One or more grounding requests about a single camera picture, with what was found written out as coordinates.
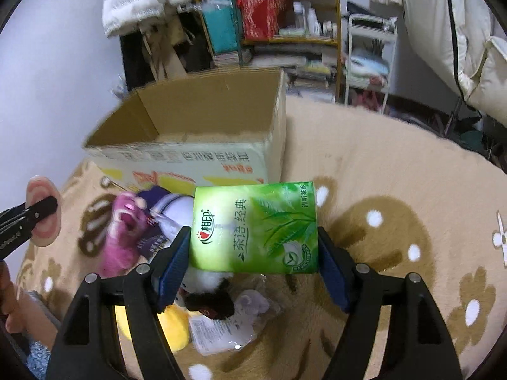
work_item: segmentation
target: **blue gripper pad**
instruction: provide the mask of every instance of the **blue gripper pad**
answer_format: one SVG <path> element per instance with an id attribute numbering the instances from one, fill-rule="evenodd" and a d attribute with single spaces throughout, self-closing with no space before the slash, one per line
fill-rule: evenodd
<path id="1" fill-rule="evenodd" d="M 347 282 L 334 261 L 333 256 L 331 256 L 328 248 L 320 238 L 318 242 L 318 262 L 319 273 L 324 280 L 325 287 L 328 289 L 333 303 L 341 308 L 343 312 L 349 313 L 352 303 L 348 296 Z"/>
<path id="2" fill-rule="evenodd" d="M 190 227 L 183 227 L 169 248 L 175 250 L 169 263 L 158 281 L 157 308 L 163 311 L 174 303 L 183 276 L 189 265 Z"/>

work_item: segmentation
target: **wooden shelf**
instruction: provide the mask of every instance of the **wooden shelf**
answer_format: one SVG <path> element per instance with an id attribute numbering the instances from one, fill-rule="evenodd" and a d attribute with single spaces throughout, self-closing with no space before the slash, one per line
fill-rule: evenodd
<path id="1" fill-rule="evenodd" d="M 273 43 L 296 43 L 296 44 L 326 44 L 339 45 L 339 40 L 325 37 L 272 37 L 269 40 L 242 40 L 241 44 L 273 44 Z"/>

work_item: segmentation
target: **open cardboard box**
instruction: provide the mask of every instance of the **open cardboard box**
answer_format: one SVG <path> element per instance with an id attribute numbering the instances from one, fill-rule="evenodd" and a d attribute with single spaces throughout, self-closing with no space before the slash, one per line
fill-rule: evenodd
<path id="1" fill-rule="evenodd" d="M 285 137 L 283 74 L 228 69 L 135 91 L 83 148 L 123 188 L 193 195 L 199 185 L 280 181 Z"/>

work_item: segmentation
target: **blanket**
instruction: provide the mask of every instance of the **blanket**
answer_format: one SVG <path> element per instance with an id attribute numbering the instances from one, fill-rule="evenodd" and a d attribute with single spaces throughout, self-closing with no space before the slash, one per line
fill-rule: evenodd
<path id="1" fill-rule="evenodd" d="M 484 360 L 507 321 L 507 177 L 448 140 L 364 110 L 288 97 L 283 181 L 315 182 L 318 221 L 335 244 L 377 271 L 423 276 L 449 327 L 464 377 Z M 30 244 L 18 283 L 62 318 L 85 275 L 98 270 L 118 188 L 84 161 L 61 191 L 62 232 Z M 175 354 L 193 380 L 321 378 L 347 316 L 319 275 L 270 275 L 284 312 L 240 351 Z M 382 361 L 383 310 L 368 368 Z M 120 334 L 129 373 L 141 374 Z"/>

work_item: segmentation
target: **pink oval object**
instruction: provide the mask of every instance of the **pink oval object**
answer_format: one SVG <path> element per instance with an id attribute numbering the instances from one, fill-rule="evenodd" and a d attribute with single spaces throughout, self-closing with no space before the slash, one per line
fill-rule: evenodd
<path id="1" fill-rule="evenodd" d="M 28 208 L 35 203 L 49 197 L 50 195 L 56 197 L 58 201 L 58 208 L 56 213 L 50 215 L 44 220 L 39 221 L 35 228 L 32 230 L 31 241 L 38 247 L 49 246 L 55 241 L 55 238 L 60 233 L 61 228 L 61 196 L 56 186 L 46 177 L 35 176 L 30 179 L 26 186 L 26 203 Z"/>

